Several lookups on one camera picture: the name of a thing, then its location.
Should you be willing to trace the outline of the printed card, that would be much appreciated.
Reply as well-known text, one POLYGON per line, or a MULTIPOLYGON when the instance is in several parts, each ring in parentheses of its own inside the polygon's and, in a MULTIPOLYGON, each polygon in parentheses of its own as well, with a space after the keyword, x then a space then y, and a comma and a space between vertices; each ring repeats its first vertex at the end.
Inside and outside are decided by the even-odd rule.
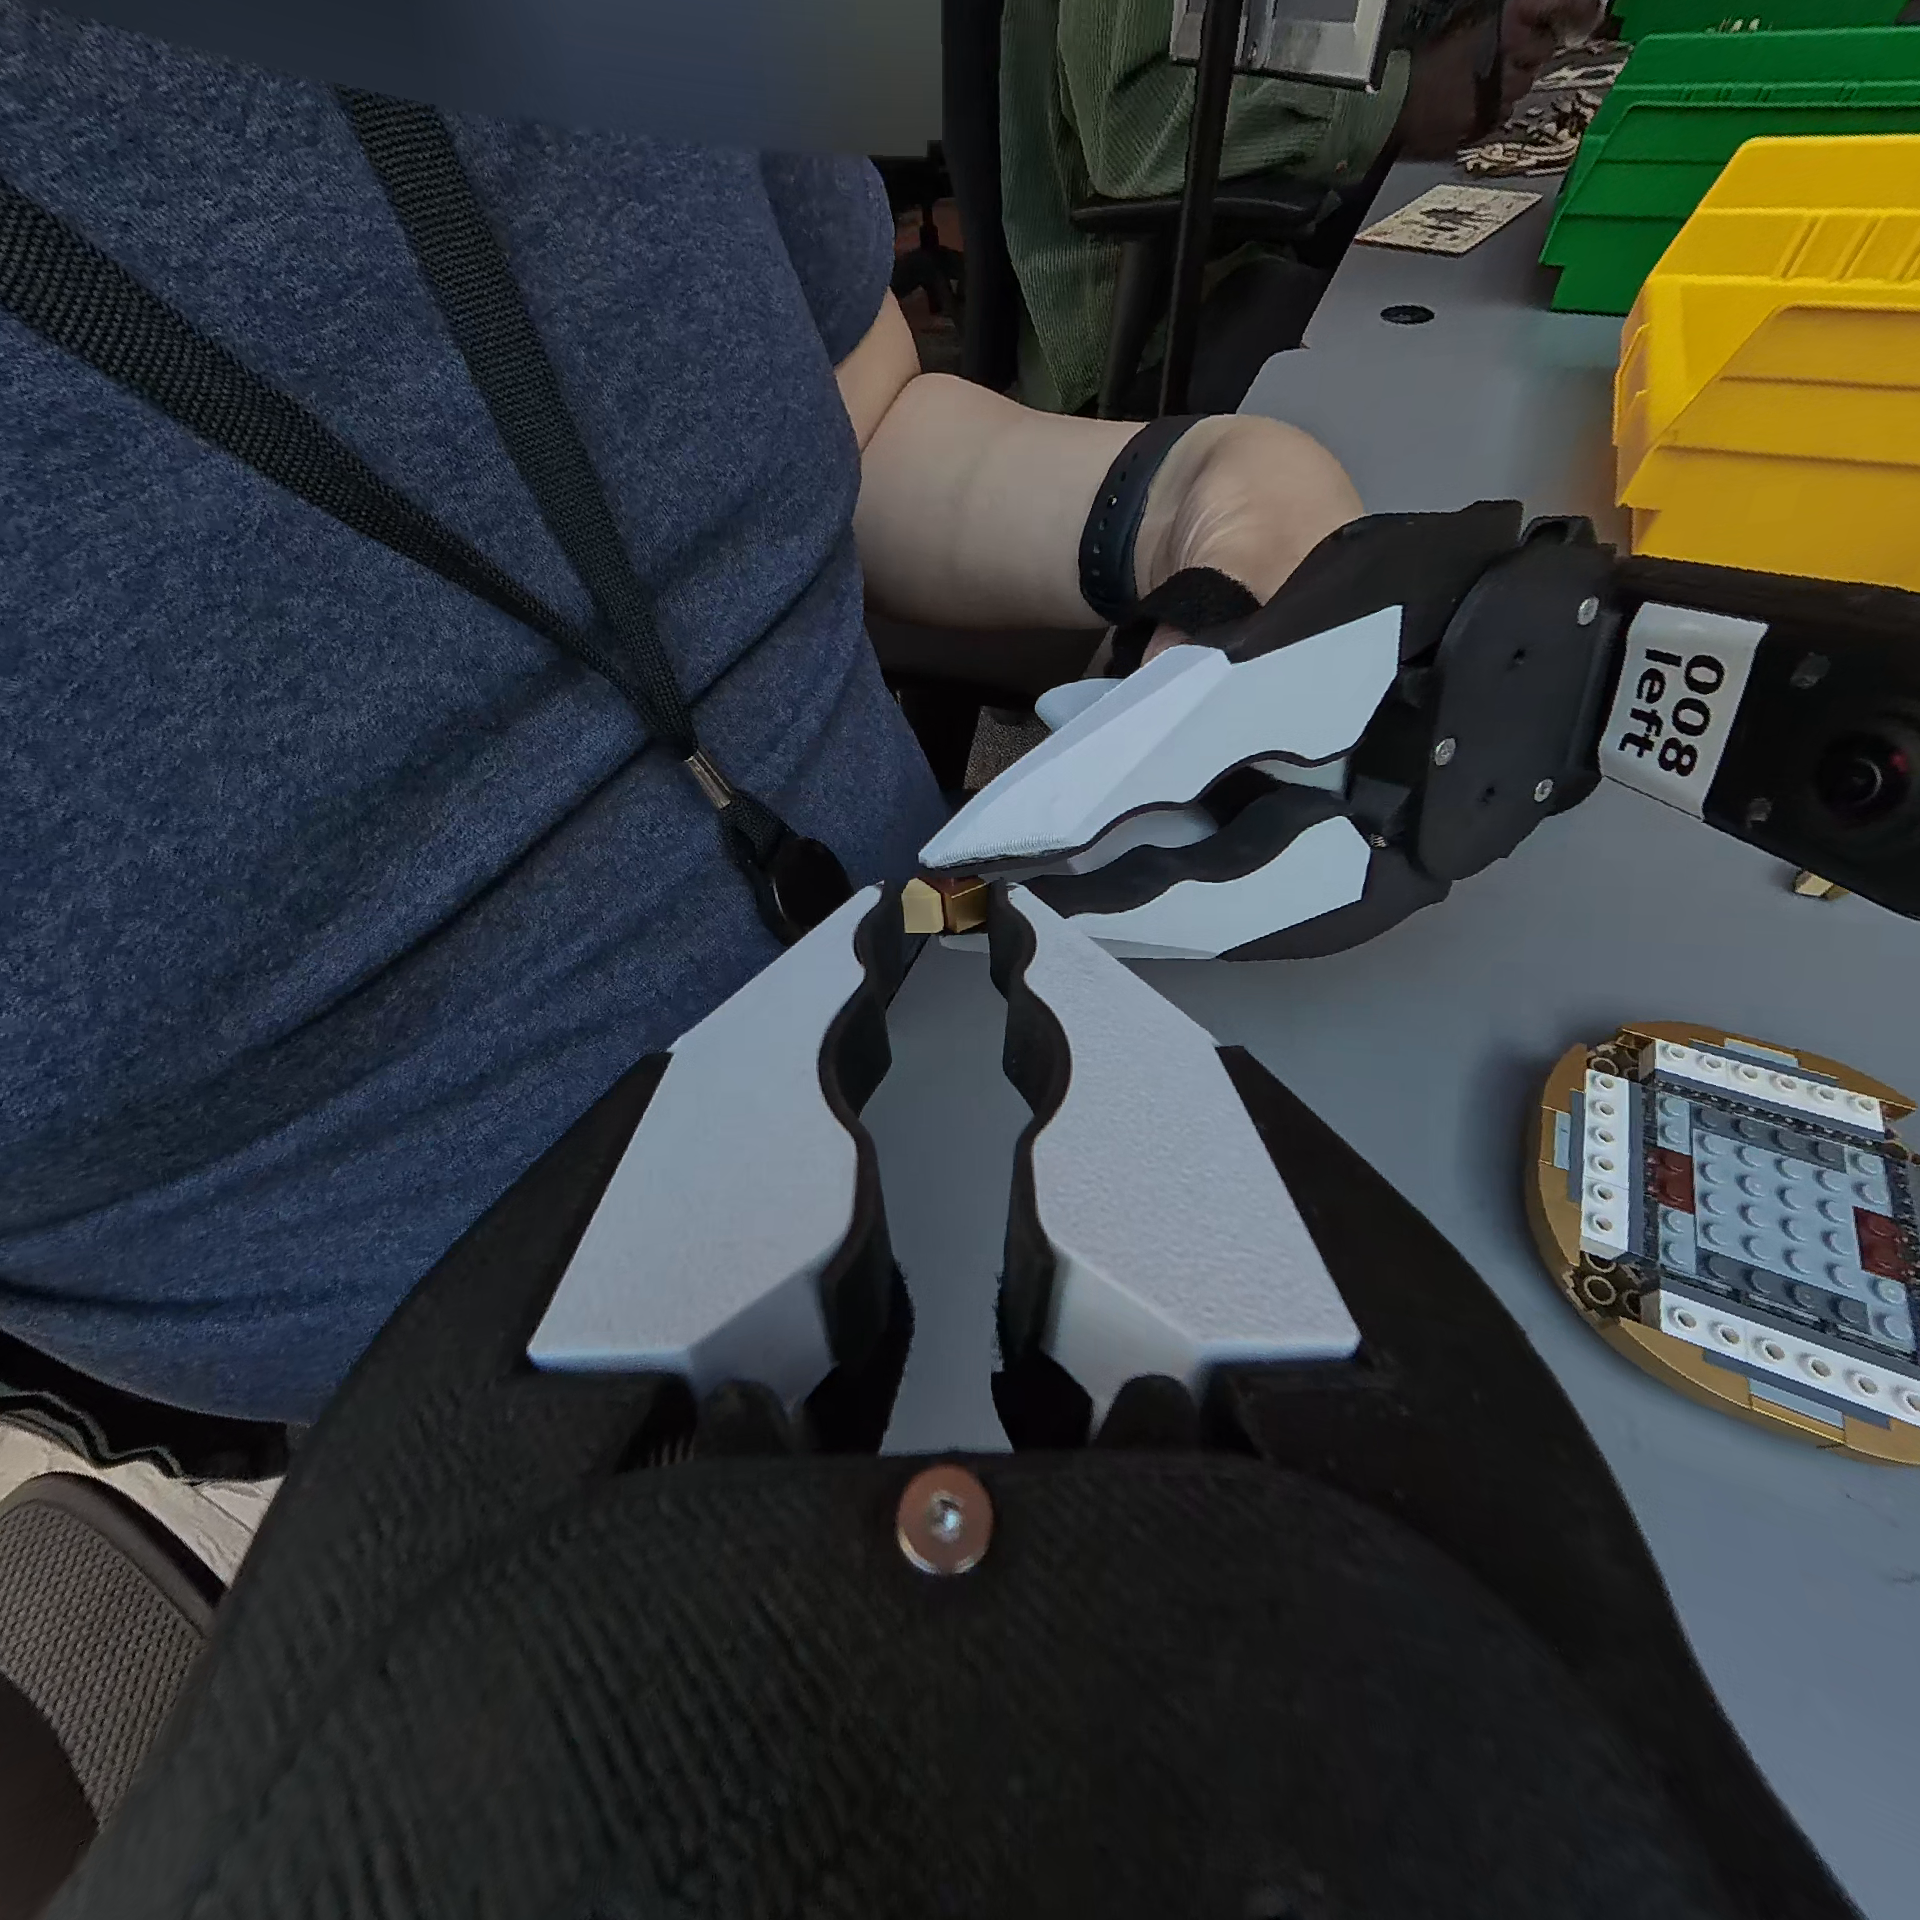
POLYGON ((1434 257, 1462 257, 1518 223, 1543 199, 1530 189, 1438 184, 1357 235, 1359 245, 1434 257))

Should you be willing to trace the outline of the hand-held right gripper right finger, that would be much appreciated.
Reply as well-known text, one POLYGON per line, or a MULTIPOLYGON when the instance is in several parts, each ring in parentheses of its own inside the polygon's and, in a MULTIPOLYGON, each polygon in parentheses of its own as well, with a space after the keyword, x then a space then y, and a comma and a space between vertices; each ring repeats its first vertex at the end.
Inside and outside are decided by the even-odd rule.
POLYGON ((997 1291, 1005 1412, 1143 1377, 1345 1364, 1359 1325, 1211 1034, 1028 885, 988 905, 1002 1070, 1028 1107, 997 1291))

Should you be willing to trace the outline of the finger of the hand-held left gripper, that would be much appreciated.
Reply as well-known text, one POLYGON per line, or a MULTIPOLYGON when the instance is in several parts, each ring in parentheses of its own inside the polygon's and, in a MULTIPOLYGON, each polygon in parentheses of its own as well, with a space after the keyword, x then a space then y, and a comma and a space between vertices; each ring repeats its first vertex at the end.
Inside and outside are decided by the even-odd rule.
POLYGON ((1022 885, 1119 956, 1215 960, 1362 900, 1369 863, 1351 818, 1254 818, 1022 885))
POLYGON ((925 847, 932 873, 1054 860, 1256 763, 1347 756, 1400 669, 1405 606, 1235 661, 1177 644, 988 782, 925 847))

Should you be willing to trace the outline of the black wristband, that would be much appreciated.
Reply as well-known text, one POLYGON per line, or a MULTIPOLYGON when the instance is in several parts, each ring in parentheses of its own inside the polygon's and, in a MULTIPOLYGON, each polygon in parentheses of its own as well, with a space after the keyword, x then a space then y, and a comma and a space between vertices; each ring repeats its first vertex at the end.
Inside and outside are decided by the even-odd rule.
POLYGON ((1094 493, 1077 545, 1077 581, 1090 613, 1107 626, 1128 623, 1139 606, 1136 545, 1150 489, 1166 453, 1201 421, 1201 414, 1183 414, 1142 424, 1094 493))

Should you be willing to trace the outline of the round lego base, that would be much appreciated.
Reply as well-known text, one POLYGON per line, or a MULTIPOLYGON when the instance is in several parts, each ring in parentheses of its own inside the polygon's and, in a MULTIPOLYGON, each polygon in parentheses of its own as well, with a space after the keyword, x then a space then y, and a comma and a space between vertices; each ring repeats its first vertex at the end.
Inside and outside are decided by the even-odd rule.
POLYGON ((1547 1277, 1677 1395, 1918 1466, 1918 1104, 1695 1022, 1573 1044, 1530 1121, 1547 1277))

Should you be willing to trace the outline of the white framed monitor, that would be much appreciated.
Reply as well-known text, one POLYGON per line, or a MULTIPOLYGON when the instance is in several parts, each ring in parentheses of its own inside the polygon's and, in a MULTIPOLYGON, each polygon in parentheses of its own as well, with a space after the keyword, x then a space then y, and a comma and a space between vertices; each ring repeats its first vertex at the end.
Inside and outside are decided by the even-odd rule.
POLYGON ((1235 27, 1235 74, 1376 92, 1410 3, 1176 3, 1166 55, 1201 65, 1204 27, 1235 27))

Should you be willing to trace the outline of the person's left hand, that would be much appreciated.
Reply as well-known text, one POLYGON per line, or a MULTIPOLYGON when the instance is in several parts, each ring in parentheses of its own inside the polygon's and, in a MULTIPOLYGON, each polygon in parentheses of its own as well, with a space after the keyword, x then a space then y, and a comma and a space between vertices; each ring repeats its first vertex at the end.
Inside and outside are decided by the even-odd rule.
POLYGON ((1222 572, 1265 605, 1309 554, 1365 513, 1328 446, 1272 418, 1206 418, 1169 446, 1148 490, 1136 588, 1222 572))

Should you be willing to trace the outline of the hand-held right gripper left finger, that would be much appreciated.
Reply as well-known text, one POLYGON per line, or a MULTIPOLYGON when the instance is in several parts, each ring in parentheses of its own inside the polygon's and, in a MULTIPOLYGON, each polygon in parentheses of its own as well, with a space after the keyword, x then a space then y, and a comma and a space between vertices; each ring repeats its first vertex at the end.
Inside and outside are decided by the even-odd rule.
POLYGON ((669 1046, 531 1336, 546 1371, 769 1388, 878 1450, 913 1339, 877 1141, 902 898, 864 885, 669 1046))

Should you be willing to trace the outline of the pile of patterned cards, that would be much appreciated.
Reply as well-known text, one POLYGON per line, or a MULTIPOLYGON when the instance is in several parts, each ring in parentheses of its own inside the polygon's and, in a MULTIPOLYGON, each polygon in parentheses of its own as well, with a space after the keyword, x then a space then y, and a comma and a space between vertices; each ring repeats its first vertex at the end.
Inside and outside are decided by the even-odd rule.
POLYGON ((1457 153, 1461 170, 1481 181, 1568 173, 1626 61, 1621 38, 1558 53, 1494 132, 1457 153))

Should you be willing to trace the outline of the green storage bin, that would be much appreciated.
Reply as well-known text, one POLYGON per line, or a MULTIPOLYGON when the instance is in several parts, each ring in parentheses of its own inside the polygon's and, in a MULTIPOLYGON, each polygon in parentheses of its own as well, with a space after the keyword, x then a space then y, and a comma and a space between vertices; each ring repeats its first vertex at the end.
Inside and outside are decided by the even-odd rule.
POLYGON ((1654 33, 1587 126, 1540 263, 1550 308, 1629 312, 1646 274, 1750 137, 1918 130, 1918 27, 1654 33))
POLYGON ((1608 3, 1626 43, 1670 33, 1810 33, 1918 21, 1918 3, 1608 3))

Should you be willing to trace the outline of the person's blue shirt torso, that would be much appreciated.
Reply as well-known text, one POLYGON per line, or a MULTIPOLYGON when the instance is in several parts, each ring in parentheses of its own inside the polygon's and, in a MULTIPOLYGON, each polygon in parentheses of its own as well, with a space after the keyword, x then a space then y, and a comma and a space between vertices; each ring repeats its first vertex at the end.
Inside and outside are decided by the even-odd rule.
MULTIPOLYGON (((870 156, 487 116, 464 165, 702 740, 899 880, 836 366, 870 156)), ((546 637, 4 318, 4 1330, 312 1422, 411 1286, 779 943, 707 799, 546 637)))

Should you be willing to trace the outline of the grey mesh chair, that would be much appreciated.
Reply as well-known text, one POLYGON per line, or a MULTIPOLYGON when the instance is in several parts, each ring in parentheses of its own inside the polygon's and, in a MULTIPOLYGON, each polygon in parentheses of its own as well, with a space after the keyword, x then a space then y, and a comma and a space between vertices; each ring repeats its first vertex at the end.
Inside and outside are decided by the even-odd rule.
POLYGON ((120 1813, 202 1662, 226 1583, 97 1477, 4 1498, 4 1683, 52 1737, 93 1821, 120 1813))

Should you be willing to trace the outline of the yellow storage bin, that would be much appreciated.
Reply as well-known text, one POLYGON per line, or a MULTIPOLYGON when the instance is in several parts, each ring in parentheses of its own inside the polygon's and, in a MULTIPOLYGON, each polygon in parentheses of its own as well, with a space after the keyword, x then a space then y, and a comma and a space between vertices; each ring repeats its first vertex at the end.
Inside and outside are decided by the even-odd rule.
POLYGON ((1918 588, 1918 136, 1755 137, 1621 324, 1642 555, 1918 588))

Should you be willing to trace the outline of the person's left forearm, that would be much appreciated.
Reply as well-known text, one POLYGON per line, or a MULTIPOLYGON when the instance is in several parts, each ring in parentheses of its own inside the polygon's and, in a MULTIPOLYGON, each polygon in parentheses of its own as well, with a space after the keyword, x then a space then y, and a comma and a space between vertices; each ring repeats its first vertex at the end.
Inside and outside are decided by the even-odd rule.
POLYGON ((870 605, 925 626, 1087 630, 1078 541, 1134 421, 1035 413, 926 372, 886 293, 836 366, 861 448, 853 538, 870 605))

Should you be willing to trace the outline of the black monitor pole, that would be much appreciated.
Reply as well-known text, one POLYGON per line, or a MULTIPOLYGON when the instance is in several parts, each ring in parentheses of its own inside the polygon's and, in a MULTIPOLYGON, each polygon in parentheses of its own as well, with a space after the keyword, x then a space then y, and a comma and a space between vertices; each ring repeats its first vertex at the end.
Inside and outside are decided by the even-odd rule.
POLYGON ((1189 413, 1191 365, 1204 309, 1204 276, 1211 257, 1215 192, 1228 130, 1235 65, 1246 3, 1206 3, 1198 38, 1194 98, 1189 113, 1186 177, 1172 253, 1165 326, 1165 372, 1158 418, 1189 413))

